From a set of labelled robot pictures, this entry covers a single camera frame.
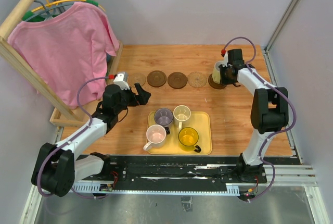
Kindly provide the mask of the cream ceramic mug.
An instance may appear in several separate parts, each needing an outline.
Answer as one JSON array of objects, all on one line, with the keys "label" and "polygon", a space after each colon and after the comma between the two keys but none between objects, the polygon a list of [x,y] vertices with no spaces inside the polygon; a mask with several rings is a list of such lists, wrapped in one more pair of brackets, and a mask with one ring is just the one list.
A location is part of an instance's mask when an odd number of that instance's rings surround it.
[{"label": "cream ceramic mug", "polygon": [[180,132],[183,128],[183,125],[190,119],[191,110],[185,105],[176,106],[173,110],[173,117],[175,126]]}]

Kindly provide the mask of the purple glass mug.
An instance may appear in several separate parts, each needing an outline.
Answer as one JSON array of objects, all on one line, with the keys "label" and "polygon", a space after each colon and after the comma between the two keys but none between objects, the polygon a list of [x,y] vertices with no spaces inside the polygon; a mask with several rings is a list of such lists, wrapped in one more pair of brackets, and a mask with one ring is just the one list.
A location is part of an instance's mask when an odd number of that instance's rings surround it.
[{"label": "purple glass mug", "polygon": [[169,127],[173,123],[173,113],[167,108],[160,108],[154,114],[156,124]]}]

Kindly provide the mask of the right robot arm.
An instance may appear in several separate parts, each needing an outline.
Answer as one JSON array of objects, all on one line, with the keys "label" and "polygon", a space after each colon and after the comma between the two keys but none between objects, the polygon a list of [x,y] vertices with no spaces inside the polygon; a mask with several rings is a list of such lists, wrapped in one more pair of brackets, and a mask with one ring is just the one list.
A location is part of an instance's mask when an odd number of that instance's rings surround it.
[{"label": "right robot arm", "polygon": [[221,50],[223,63],[218,65],[220,84],[240,83],[252,95],[250,120],[253,134],[244,152],[238,158],[231,176],[241,182],[248,182],[263,172],[263,156],[273,136],[279,133],[289,121],[288,91],[277,88],[260,76],[256,69],[243,60],[241,49]]}]

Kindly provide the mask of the woven rattan coaster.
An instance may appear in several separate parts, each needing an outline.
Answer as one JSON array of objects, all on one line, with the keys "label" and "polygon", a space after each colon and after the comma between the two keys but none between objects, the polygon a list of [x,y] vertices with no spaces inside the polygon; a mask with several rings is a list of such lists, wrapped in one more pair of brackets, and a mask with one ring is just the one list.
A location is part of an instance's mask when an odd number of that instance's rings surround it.
[{"label": "woven rattan coaster", "polygon": [[129,75],[128,83],[131,87],[134,87],[135,83],[143,86],[146,83],[146,76],[142,73],[133,73]]},{"label": "woven rattan coaster", "polygon": [[192,72],[187,77],[188,83],[194,88],[201,88],[206,85],[207,77],[201,72]]}]

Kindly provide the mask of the brown ceramic coaster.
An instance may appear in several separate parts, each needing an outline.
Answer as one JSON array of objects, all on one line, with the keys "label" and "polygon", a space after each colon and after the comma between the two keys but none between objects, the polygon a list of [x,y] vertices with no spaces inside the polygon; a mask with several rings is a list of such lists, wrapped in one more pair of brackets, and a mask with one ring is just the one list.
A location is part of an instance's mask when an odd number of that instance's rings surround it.
[{"label": "brown ceramic coaster", "polygon": [[187,77],[181,72],[173,72],[168,76],[168,85],[173,89],[182,89],[187,81]]},{"label": "brown ceramic coaster", "polygon": [[212,74],[210,74],[209,77],[208,77],[208,83],[214,89],[221,90],[221,89],[226,88],[226,85],[215,83],[213,81]]},{"label": "brown ceramic coaster", "polygon": [[163,86],[167,81],[167,77],[163,71],[154,70],[150,72],[147,76],[147,82],[150,86],[154,88],[159,88]]}]

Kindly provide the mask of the white green-handled mug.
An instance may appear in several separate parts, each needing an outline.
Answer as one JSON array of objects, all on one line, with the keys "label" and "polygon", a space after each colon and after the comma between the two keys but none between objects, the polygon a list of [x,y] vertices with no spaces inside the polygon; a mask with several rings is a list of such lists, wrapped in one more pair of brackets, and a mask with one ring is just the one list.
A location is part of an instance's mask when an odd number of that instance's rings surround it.
[{"label": "white green-handled mug", "polygon": [[217,61],[214,65],[213,72],[212,72],[213,82],[215,82],[217,84],[222,84],[220,66],[224,67],[223,61]]}]

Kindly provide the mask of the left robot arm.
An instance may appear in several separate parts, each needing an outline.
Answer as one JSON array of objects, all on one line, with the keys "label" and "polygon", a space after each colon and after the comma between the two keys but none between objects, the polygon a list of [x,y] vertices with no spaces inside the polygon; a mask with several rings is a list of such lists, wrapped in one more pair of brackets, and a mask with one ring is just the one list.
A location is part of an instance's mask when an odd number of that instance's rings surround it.
[{"label": "left robot arm", "polygon": [[42,145],[31,178],[41,196],[63,197],[76,181],[90,175],[100,180],[110,177],[111,167],[106,164],[104,155],[91,154],[81,160],[78,157],[119,122],[119,113],[148,103],[151,93],[139,83],[135,88],[136,93],[131,89],[123,90],[116,84],[106,86],[101,102],[86,124],[58,144]]}]

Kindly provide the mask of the pink ceramic mug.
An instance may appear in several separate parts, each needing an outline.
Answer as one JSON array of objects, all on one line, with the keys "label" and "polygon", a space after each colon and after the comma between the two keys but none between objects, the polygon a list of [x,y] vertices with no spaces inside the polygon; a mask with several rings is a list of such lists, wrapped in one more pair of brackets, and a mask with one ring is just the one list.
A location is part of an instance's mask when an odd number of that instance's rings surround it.
[{"label": "pink ceramic mug", "polygon": [[161,125],[152,125],[146,131],[147,143],[144,145],[143,150],[148,151],[151,148],[160,148],[164,146],[167,132]]}]

